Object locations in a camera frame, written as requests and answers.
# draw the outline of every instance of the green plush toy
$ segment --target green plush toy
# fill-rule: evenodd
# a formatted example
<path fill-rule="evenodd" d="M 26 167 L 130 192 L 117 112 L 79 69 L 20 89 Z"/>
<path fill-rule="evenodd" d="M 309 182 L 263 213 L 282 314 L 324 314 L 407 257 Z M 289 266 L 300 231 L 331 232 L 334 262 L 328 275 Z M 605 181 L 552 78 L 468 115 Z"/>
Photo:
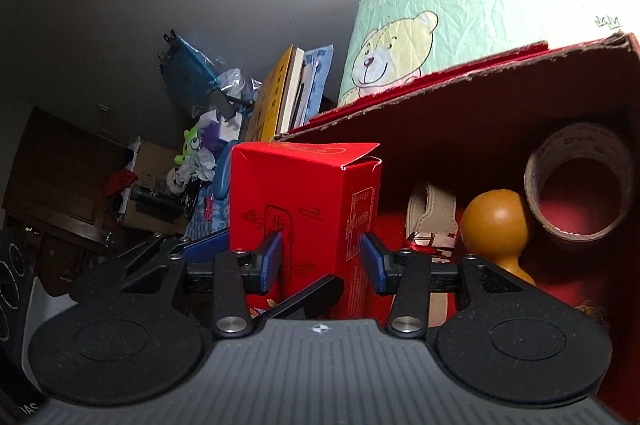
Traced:
<path fill-rule="evenodd" d="M 200 150 L 202 142 L 198 136 L 198 126 L 193 126 L 191 131 L 184 131 L 184 145 L 182 145 L 182 154 L 178 154 L 174 158 L 176 165 L 182 165 L 184 159 L 192 152 Z"/>

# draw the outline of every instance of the wooden furniture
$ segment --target wooden furniture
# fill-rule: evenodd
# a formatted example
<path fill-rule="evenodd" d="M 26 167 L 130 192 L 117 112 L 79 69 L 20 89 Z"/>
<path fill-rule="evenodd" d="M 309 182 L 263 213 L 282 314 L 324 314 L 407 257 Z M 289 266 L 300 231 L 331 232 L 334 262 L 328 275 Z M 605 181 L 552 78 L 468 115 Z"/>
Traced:
<path fill-rule="evenodd" d="M 123 251 L 148 235 L 119 227 L 106 210 L 102 188 L 126 161 L 123 146 L 31 112 L 2 208 L 8 224 L 39 236 L 36 272 L 50 295 L 66 293 L 88 256 Z"/>

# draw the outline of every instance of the orange wooden knob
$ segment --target orange wooden knob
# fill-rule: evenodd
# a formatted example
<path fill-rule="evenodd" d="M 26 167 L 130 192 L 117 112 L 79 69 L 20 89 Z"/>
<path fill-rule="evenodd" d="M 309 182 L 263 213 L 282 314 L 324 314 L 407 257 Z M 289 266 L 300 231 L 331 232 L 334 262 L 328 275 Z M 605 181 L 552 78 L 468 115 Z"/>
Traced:
<path fill-rule="evenodd" d="M 536 284 L 518 264 L 531 237 L 529 208 L 518 193 L 501 189 L 476 196 L 462 215 L 460 235 L 469 252 Z"/>

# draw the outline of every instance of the packing tape roll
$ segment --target packing tape roll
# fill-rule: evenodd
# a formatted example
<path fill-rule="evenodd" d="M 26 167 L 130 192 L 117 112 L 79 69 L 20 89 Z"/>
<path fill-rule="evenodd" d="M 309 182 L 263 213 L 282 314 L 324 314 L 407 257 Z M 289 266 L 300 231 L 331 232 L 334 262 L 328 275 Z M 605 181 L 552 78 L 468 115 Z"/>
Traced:
<path fill-rule="evenodd" d="M 561 164 L 576 158 L 588 158 L 606 165 L 620 185 L 618 216 L 602 230 L 588 235 L 561 230 L 540 210 L 540 195 L 549 176 Z M 586 122 L 572 124 L 553 133 L 529 156 L 524 190 L 532 214 L 555 242 L 562 248 L 580 248 L 602 239 L 628 214 L 633 201 L 634 161 L 623 140 L 609 129 Z"/>

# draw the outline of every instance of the red cardboard box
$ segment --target red cardboard box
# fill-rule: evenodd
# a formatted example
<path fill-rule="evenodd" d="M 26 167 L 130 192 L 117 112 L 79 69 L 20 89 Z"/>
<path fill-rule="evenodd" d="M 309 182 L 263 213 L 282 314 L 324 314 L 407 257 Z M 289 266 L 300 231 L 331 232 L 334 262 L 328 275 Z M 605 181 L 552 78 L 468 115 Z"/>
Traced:
<path fill-rule="evenodd" d="M 255 249 L 270 231 L 282 232 L 282 270 L 270 298 L 279 302 L 332 273 L 345 287 L 331 317 L 363 315 L 367 281 L 359 238 L 371 229 L 378 210 L 382 162 L 368 156 L 377 146 L 248 142 L 234 147 L 231 248 Z"/>
<path fill-rule="evenodd" d="M 640 163 L 640 46 L 632 34 L 551 51 L 535 45 L 427 75 L 322 113 L 281 138 L 379 142 L 385 167 L 374 231 L 398 248 L 416 182 L 456 193 L 459 207 L 491 189 L 522 193 L 531 151 L 550 130 L 577 120 L 614 129 Z M 603 310 L 613 353 L 598 397 L 633 422 L 640 416 L 638 188 L 635 201 L 625 221 L 589 249 L 567 251 L 538 231 L 520 258 L 543 291 Z M 386 319 L 391 297 L 370 296 L 365 316 Z"/>

